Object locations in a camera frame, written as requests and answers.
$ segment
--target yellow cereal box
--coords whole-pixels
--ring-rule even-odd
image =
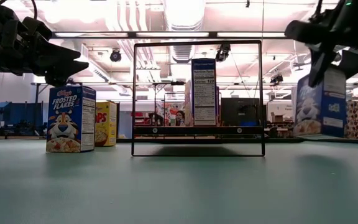
[[[96,103],[95,146],[115,146],[117,139],[117,104]]]

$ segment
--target woman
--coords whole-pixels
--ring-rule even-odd
[[[176,115],[176,124],[175,126],[184,126],[185,125],[185,112],[178,111]]]

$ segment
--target frosted flakes box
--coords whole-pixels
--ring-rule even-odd
[[[96,103],[96,146],[115,146],[117,141],[117,104]]]
[[[294,136],[324,139],[343,138],[346,125],[346,77],[332,68],[314,88],[309,75],[298,81]]]
[[[96,91],[85,86],[51,88],[47,152],[94,150]]]

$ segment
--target black wire frame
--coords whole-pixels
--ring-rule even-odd
[[[257,44],[258,45],[258,63],[259,63],[259,113],[260,123],[262,125],[260,134],[261,154],[230,154],[230,155],[207,155],[208,157],[264,157],[265,156],[265,133],[264,133],[264,116],[263,116],[263,74],[262,74],[262,41],[261,40],[209,40],[209,41],[194,41],[194,42],[163,42],[163,43],[139,43],[134,45],[134,55],[137,55],[137,49],[139,47],[170,47],[170,46],[184,46],[184,45],[222,45],[222,44]],[[133,66],[136,68],[137,60],[133,61]],[[135,154],[135,111],[136,111],[136,69],[133,69],[133,90],[132,90],[132,138],[131,138],[131,155],[140,157],[165,157],[176,156],[172,154]],[[177,156],[199,156],[194,154],[189,155],[177,155]]]

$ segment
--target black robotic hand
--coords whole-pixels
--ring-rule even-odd
[[[323,78],[329,67],[342,71],[346,78],[358,73],[358,0],[340,0],[332,10],[321,11],[323,0],[319,0],[310,22],[292,21],[285,35],[305,43],[311,52],[309,86],[314,87]],[[342,60],[333,65],[335,46],[350,47],[342,51]]]
[[[20,22],[0,4],[0,72],[33,73],[45,76],[49,85],[62,86],[69,76],[88,68],[88,63],[74,60],[79,52],[49,43],[51,37],[43,22],[30,17]]]

